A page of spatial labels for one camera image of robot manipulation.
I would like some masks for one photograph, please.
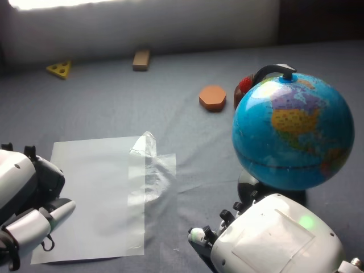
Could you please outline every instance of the red strawberry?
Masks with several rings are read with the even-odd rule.
[[[242,94],[246,94],[253,87],[253,81],[251,77],[245,77],[239,83],[239,88]]]

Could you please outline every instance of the globe base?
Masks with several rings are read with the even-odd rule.
[[[286,196],[301,204],[302,206],[306,205],[305,190],[286,191],[268,186],[263,182],[258,181],[256,178],[252,177],[245,169],[243,169],[238,180],[238,194],[241,202],[244,204],[246,209],[251,207],[254,200],[258,202],[265,196],[271,195],[273,193],[279,193],[283,196]]]

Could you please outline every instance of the gray tablecloth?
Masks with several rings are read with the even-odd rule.
[[[351,156],[335,177],[308,191],[308,208],[337,233],[348,259],[364,258],[364,41],[152,57],[143,73],[133,72],[131,62],[75,65],[66,81],[45,70],[0,80],[0,141],[13,142],[17,150],[34,144],[49,159],[54,142],[150,131],[157,153],[175,153],[177,160],[176,181],[146,204],[144,256],[33,266],[29,256],[20,272],[209,272],[187,231],[217,227],[221,209],[238,200],[241,166],[230,140],[233,91],[243,76],[275,63],[329,82],[352,110]],[[207,113],[198,104],[201,88],[211,84],[227,91],[222,113]]]

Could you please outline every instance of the south america on globe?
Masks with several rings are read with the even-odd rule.
[[[233,121],[233,145],[243,167],[263,184],[285,190],[330,179],[353,142],[353,117],[344,98],[323,80],[300,73],[253,86]]]

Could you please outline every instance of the green led light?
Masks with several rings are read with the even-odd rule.
[[[310,216],[302,216],[300,219],[300,225],[305,229],[311,229],[315,225],[315,222]]]

